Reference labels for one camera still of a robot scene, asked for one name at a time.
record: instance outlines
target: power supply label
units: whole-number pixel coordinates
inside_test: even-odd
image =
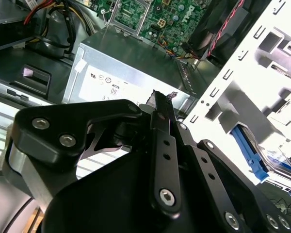
[[[146,103],[151,92],[130,84],[93,66],[88,66],[79,97],[86,101],[127,99]]]

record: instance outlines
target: hard drive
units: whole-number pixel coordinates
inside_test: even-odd
[[[291,162],[282,153],[280,148],[266,149],[258,145],[252,135],[252,133],[243,126],[238,126],[241,133],[247,139],[247,142],[251,149],[259,154],[261,158],[261,166],[265,172],[273,172],[279,176],[282,176],[288,180],[291,180]]]

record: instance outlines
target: motherboard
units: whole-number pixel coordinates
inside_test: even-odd
[[[211,0],[154,0],[140,36],[157,44],[163,36],[168,47],[183,54],[187,42],[204,15]]]
[[[211,0],[97,0],[94,11],[124,33],[184,55]]]

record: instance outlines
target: gray metal panel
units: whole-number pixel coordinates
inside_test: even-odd
[[[0,23],[11,23],[24,20],[28,11],[22,10],[19,6],[9,0],[0,0]]]
[[[193,94],[195,86],[193,91],[186,89],[176,60],[135,38],[124,37],[108,29],[97,32],[80,44],[63,102],[95,101],[79,96],[89,66],[141,88],[143,93],[140,95],[146,98],[150,97],[153,89],[166,95],[178,92],[173,99],[175,108],[179,108],[189,96],[197,96]],[[99,86],[93,86],[93,92],[95,88],[99,89]]]

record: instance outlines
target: black metal bracket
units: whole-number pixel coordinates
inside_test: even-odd
[[[142,111],[128,100],[26,108],[16,115],[12,139],[29,157],[55,169],[69,170],[76,166],[85,150],[89,126],[104,121],[112,124],[112,120],[132,120],[141,115]],[[74,145],[62,145],[63,135],[72,136],[64,140],[75,141]]]
[[[228,195],[238,203],[252,232],[291,233],[291,224],[273,203],[209,140],[202,140],[198,148],[204,150],[215,165]]]
[[[212,142],[194,142],[189,129],[176,121],[170,99],[154,91],[148,102],[155,108],[151,114],[127,100],[35,107],[17,114],[13,146],[29,158],[31,169],[22,167],[20,175],[35,198],[43,199],[41,187],[54,196],[45,202],[43,229],[291,233],[282,213]],[[80,158],[121,146],[131,152],[74,179]],[[68,210],[75,215],[66,219]],[[56,229],[53,221],[58,221]]]

